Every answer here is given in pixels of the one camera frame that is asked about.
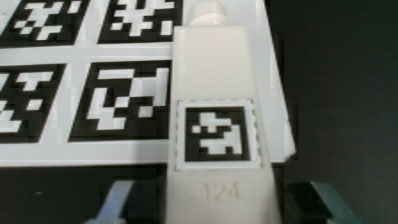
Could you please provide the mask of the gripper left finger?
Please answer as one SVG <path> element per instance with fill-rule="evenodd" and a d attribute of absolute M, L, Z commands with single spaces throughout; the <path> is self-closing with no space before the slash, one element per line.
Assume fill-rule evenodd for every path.
<path fill-rule="evenodd" d="M 156 182 L 117 180 L 98 215 L 82 224 L 158 224 L 158 218 Z"/>

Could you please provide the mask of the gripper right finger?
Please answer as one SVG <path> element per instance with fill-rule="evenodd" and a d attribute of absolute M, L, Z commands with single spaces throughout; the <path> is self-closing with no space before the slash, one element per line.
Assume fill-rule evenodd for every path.
<path fill-rule="evenodd" d="M 286 184 L 284 224 L 355 224 L 355 214 L 327 183 Z"/>

